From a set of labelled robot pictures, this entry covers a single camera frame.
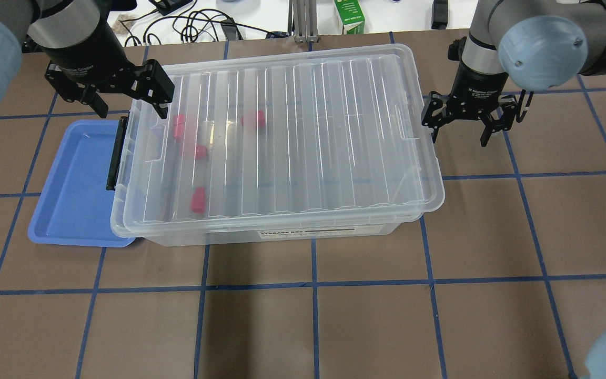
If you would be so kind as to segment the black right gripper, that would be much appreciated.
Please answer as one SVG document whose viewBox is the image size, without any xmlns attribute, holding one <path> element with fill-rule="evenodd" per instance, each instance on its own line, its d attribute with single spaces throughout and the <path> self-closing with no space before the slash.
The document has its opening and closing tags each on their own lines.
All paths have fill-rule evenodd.
<svg viewBox="0 0 606 379">
<path fill-rule="evenodd" d="M 486 147 L 493 134 L 510 131 L 514 123 L 523 122 L 534 93 L 500 97 L 507 80 L 507 73 L 484 74 L 459 68 L 449 95 L 430 92 L 424 101 L 421 124 L 431 130 L 431 141 L 436 143 L 440 129 L 448 123 L 480 119 L 484 128 L 479 142 Z"/>
</svg>

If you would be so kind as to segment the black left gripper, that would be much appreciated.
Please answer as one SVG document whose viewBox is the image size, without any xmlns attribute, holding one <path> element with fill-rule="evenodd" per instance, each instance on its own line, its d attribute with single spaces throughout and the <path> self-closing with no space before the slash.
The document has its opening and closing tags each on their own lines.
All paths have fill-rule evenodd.
<svg viewBox="0 0 606 379">
<path fill-rule="evenodd" d="M 55 65 L 46 68 L 46 81 L 64 101 L 89 106 L 106 118 L 109 108 L 96 90 L 100 89 L 144 101 L 159 118 L 168 117 L 175 84 L 154 58 L 140 66 L 132 64 L 116 37 L 89 37 L 74 46 L 46 48 L 45 53 Z"/>
</svg>

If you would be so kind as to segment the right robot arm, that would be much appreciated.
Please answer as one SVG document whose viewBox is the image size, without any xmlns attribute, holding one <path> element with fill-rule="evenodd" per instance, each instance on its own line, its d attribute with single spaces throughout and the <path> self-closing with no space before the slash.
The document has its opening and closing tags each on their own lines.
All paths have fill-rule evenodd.
<svg viewBox="0 0 606 379">
<path fill-rule="evenodd" d="M 534 93 L 606 75 L 606 1 L 479 1 L 448 59 L 459 63 L 452 89 L 428 95 L 422 124 L 436 141 L 448 123 L 480 121 L 486 146 L 524 120 Z"/>
</svg>

